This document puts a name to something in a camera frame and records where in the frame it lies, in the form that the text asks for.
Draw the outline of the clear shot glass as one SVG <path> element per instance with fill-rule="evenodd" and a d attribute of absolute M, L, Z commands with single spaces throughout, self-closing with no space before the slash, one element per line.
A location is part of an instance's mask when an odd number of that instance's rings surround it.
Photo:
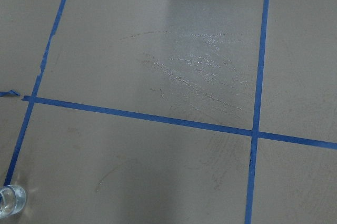
<path fill-rule="evenodd" d="M 1 187 L 1 219 L 15 215 L 26 204 L 26 191 L 18 185 Z"/>

